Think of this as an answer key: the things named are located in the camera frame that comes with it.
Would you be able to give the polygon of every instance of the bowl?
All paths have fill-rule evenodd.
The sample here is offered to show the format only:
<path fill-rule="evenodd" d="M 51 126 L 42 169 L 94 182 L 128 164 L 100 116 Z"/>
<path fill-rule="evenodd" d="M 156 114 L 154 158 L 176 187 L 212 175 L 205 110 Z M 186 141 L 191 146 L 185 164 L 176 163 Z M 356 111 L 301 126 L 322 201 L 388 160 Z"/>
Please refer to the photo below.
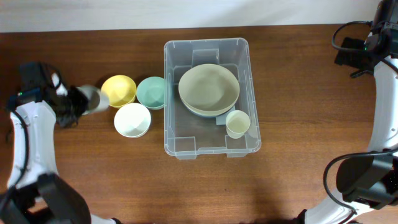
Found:
<path fill-rule="evenodd" d="M 226 68 L 203 64 L 191 68 L 178 85 L 183 104 L 195 114 L 212 117 L 227 112 L 239 98 L 239 82 Z"/>
<path fill-rule="evenodd" d="M 164 79 L 149 77 L 142 81 L 137 88 L 138 101 L 151 110 L 164 107 Z"/>
<path fill-rule="evenodd" d="M 144 105 L 129 103 L 118 110 L 113 123 L 119 134 L 138 138 L 148 131 L 150 121 L 150 112 Z"/>
<path fill-rule="evenodd" d="M 109 98 L 109 105 L 114 108 L 134 102 L 136 90 L 136 83 L 125 75 L 115 75 L 107 79 L 101 87 L 101 91 Z"/>

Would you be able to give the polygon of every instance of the beige bowl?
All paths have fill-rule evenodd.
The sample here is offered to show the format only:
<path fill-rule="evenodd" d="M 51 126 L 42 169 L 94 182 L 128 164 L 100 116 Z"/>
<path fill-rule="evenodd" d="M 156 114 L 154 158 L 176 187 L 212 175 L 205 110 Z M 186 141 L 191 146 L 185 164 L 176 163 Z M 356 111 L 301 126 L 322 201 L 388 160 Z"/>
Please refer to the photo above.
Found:
<path fill-rule="evenodd" d="M 201 116 L 218 116 L 235 105 L 239 82 L 226 68 L 204 64 L 187 71 L 181 78 L 178 92 L 185 106 Z"/>
<path fill-rule="evenodd" d="M 137 86 L 130 77 L 115 75 L 104 82 L 101 91 L 108 96 L 110 106 L 121 108 L 136 100 Z"/>

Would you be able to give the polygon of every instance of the teal bowl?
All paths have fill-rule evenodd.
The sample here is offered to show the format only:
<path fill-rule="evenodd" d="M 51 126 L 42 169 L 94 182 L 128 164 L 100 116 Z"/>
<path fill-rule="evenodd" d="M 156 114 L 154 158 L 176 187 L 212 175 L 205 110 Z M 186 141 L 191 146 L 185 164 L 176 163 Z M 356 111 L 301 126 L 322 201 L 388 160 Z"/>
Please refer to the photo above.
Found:
<path fill-rule="evenodd" d="M 138 101 L 151 110 L 164 107 L 164 79 L 149 77 L 142 81 L 137 88 Z"/>

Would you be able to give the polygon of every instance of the white bowl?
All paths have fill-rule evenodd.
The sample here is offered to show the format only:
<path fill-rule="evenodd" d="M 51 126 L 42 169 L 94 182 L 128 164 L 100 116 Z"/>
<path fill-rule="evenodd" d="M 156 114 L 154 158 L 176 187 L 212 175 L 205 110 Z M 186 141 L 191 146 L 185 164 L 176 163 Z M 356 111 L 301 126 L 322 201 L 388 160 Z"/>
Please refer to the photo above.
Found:
<path fill-rule="evenodd" d="M 185 106 L 202 116 L 218 116 L 227 112 L 239 98 L 239 82 L 226 68 L 204 64 L 187 71 L 178 92 Z"/>
<path fill-rule="evenodd" d="M 114 116 L 114 127 L 125 137 L 138 138 L 148 131 L 150 121 L 150 112 L 144 105 L 130 103 L 118 110 Z"/>

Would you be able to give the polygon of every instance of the teal cup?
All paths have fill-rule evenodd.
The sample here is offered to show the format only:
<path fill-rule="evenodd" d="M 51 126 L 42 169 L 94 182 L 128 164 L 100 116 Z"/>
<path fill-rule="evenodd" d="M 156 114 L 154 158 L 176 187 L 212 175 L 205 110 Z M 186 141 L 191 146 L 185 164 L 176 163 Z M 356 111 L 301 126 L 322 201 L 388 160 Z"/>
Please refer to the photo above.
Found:
<path fill-rule="evenodd" d="M 138 101 L 151 110 L 164 107 L 164 79 L 149 77 L 142 81 L 137 88 Z"/>

